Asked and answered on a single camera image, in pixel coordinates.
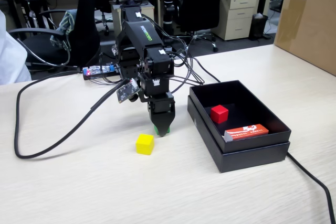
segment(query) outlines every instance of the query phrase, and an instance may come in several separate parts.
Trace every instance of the cardboard box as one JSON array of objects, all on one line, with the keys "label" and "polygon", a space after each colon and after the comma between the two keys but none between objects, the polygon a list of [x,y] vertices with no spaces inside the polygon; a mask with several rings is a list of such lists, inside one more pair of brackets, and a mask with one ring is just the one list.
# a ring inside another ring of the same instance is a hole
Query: cardboard box
[{"label": "cardboard box", "polygon": [[284,0],[275,45],[336,75],[336,1]]}]

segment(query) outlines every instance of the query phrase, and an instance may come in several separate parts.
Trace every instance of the power cord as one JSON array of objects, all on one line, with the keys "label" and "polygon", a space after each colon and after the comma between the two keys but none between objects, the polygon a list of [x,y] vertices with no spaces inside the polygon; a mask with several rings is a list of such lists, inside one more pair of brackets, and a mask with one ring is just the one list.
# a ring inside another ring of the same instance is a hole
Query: power cord
[{"label": "power cord", "polygon": [[329,189],[325,186],[324,183],[319,181],[316,177],[314,177],[307,169],[305,169],[289,152],[287,152],[287,156],[296,164],[301,170],[304,171],[312,180],[314,180],[320,187],[323,188],[325,195],[327,197],[327,202],[328,202],[328,209],[329,209],[329,216],[330,216],[330,223],[331,224],[336,224],[335,222],[335,215],[334,215],[334,209],[332,207],[332,200],[330,196]]},{"label": "power cord", "polygon": [[87,120],[87,118],[89,118],[89,116],[100,106],[102,105],[102,103],[108,98],[110,97],[113,93],[115,93],[119,88],[121,88],[123,85],[127,84],[129,82],[128,79],[124,79],[122,80],[118,85],[116,85],[113,89],[109,90],[105,95],[103,95],[90,109],[90,111],[83,117],[82,120],[80,120],[80,122],[71,130],[69,131],[64,137],[62,137],[59,141],[57,141],[55,144],[53,144],[52,146],[44,149],[43,151],[40,151],[38,153],[35,154],[31,154],[31,155],[22,155],[19,151],[19,141],[18,141],[18,135],[19,135],[19,119],[20,119],[20,98],[21,98],[21,94],[23,93],[23,91],[25,91],[27,88],[29,88],[30,86],[37,84],[39,82],[42,82],[44,80],[47,80],[49,78],[52,77],[59,77],[59,76],[67,76],[69,74],[75,74],[75,73],[82,73],[81,71],[67,71],[67,72],[63,72],[63,73],[57,73],[57,74],[53,74],[51,76],[47,76],[44,77],[40,80],[34,81],[26,86],[24,86],[19,93],[17,94],[17,99],[16,99],[16,123],[15,123],[15,133],[14,133],[14,151],[15,151],[15,155],[18,158],[21,159],[30,159],[30,158],[34,158],[34,157],[38,157],[41,156],[43,154],[46,154],[47,152],[50,152],[51,150],[53,150],[54,148],[56,148],[58,145],[60,145],[61,143],[63,143],[69,136],[71,136],[79,127],[82,126],[82,124]]}]

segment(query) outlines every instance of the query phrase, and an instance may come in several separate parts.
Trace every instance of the table surface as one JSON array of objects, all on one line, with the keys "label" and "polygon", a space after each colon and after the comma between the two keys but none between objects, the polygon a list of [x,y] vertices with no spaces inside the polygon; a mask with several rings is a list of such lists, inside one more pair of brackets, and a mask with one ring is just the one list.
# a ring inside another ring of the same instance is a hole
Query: table surface
[{"label": "table surface", "polygon": [[[273,45],[198,59],[220,80],[240,80],[291,128],[290,153],[335,201],[336,77]],[[220,174],[187,112],[187,85],[174,94],[171,132],[155,135],[150,156],[135,152],[140,133],[155,134],[146,104],[113,95],[56,149],[18,159],[15,101],[25,85],[0,87],[0,223],[329,223],[324,191],[288,158]],[[21,152],[59,140],[110,89],[79,74],[27,89]]]}]

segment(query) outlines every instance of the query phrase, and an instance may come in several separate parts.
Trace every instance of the office chair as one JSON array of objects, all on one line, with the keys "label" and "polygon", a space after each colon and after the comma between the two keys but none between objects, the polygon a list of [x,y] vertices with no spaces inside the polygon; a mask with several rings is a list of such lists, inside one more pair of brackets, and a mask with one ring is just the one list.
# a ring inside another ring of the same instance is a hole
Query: office chair
[{"label": "office chair", "polygon": [[107,23],[113,22],[112,17],[106,19],[105,14],[104,14],[104,13],[112,13],[110,1],[117,1],[117,4],[118,4],[118,1],[120,0],[96,0],[96,10],[101,11],[101,20],[96,19],[96,24],[103,23],[105,27],[105,32],[104,32],[105,36],[108,36],[110,34],[110,29]]},{"label": "office chair", "polygon": [[196,31],[211,29],[219,23],[219,3],[221,0],[174,0],[174,20],[181,26],[182,32],[188,36],[178,36],[193,40],[201,39],[213,45],[213,51],[217,52],[216,38],[212,33],[197,34]]},{"label": "office chair", "polygon": [[[40,13],[49,18],[50,13],[65,12],[66,10],[47,10]],[[100,53],[100,38],[94,20],[95,0],[78,0],[77,16],[74,30],[66,35],[60,31],[43,28],[22,28],[10,31],[11,35],[33,33],[19,43],[27,50],[27,61],[32,65],[62,66],[90,66]],[[53,47],[50,35],[62,41],[64,48]]]}]

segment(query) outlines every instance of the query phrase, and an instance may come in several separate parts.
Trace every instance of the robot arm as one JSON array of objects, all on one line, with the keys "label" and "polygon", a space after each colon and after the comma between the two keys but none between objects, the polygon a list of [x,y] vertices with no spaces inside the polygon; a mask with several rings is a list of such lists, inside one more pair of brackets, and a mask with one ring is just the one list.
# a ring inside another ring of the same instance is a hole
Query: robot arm
[{"label": "robot arm", "polygon": [[148,103],[150,119],[158,134],[164,136],[175,118],[175,101],[169,91],[174,60],[166,54],[152,23],[141,16],[139,5],[121,6],[121,24],[116,39],[121,77],[137,79],[140,101]]}]

